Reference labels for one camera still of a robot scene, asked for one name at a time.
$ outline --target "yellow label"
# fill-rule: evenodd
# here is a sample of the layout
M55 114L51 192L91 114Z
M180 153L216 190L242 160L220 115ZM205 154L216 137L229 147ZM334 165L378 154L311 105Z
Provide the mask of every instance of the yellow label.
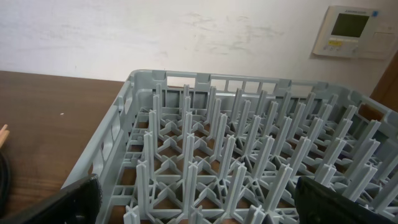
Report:
M343 45L343 41L329 40L329 45L330 45L330 46L337 46L337 47L339 47L339 46Z

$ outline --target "gray plastic dish rack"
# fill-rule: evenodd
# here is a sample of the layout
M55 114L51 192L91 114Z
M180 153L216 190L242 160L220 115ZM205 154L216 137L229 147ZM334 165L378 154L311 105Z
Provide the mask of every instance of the gray plastic dish rack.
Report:
M326 82L137 70L64 186L99 175L100 224L120 206L125 224L298 223L305 175L398 223L397 127L396 112Z

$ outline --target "wooden table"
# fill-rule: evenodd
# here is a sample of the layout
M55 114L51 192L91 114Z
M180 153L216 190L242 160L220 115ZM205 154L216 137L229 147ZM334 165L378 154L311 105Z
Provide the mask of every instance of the wooden table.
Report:
M123 82L0 72L2 151L11 167L11 215L57 192Z

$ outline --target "dark object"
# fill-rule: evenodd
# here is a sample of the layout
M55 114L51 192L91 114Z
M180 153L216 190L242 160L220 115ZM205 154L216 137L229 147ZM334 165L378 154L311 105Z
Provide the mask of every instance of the dark object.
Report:
M91 174L21 213L1 220L0 223L95 223L101 199L98 176Z
M300 224L393 223L308 177L298 179L294 203Z
M4 214L8 192L10 190L11 174L8 161L0 151L0 217Z

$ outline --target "thermostat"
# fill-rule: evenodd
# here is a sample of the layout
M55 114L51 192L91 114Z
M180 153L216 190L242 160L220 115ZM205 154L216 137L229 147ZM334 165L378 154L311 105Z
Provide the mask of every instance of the thermostat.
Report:
M329 6L313 53L358 57L376 30L378 15L377 9Z

